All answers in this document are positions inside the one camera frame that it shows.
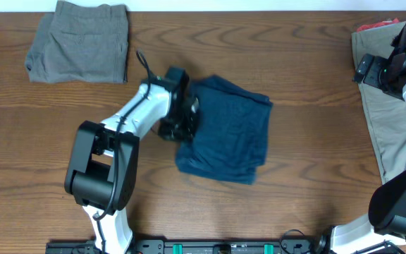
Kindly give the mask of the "navy blue shorts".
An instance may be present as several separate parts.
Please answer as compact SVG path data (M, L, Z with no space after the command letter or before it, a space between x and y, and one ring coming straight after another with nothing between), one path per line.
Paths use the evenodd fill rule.
M176 153L179 171L217 181L251 185L265 164L269 118L268 96L249 92L212 75L192 83L199 100L194 138Z

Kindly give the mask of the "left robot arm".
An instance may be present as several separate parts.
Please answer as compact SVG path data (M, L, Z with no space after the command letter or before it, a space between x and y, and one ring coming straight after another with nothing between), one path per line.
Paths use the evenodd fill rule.
M113 116L80 124L64 181L65 191L82 206L96 234L69 253L127 253L133 239L126 205L133 194L140 141L157 125L164 140L191 141L197 131L199 100L188 93L185 69L165 76L150 73L135 96Z

